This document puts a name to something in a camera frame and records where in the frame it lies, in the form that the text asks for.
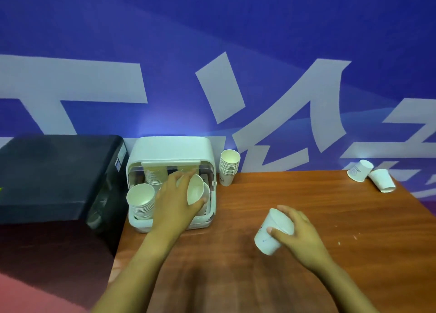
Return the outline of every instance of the wooden table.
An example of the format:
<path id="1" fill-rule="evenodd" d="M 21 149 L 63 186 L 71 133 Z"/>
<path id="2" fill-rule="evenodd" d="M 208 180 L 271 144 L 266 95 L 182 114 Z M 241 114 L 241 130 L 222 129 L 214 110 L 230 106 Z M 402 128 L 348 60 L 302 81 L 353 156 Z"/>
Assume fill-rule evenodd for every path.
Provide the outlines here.
<path id="1" fill-rule="evenodd" d="M 278 204 L 304 211 L 381 312 L 436 312 L 435 217 L 399 183 L 382 194 L 345 171 L 241 173 L 219 185 L 214 221 L 181 236 L 148 312 L 335 312 L 322 284 L 286 249 L 266 256 L 255 246 Z M 126 222 L 110 282 L 144 237 Z"/>

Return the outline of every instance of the left hand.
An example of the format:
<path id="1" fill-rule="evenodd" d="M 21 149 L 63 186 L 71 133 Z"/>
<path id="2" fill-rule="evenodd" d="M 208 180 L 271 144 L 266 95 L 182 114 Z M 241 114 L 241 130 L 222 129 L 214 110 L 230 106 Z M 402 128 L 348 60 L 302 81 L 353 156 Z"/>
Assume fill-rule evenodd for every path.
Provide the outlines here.
<path id="1" fill-rule="evenodd" d="M 188 205 L 188 185 L 194 174 L 195 171 L 170 174 L 168 180 L 156 194 L 151 233 L 158 234 L 169 245 L 176 242 L 206 203 L 205 199 L 200 199 L 194 204 Z M 182 176 L 183 178 L 177 187 L 176 181 Z"/>

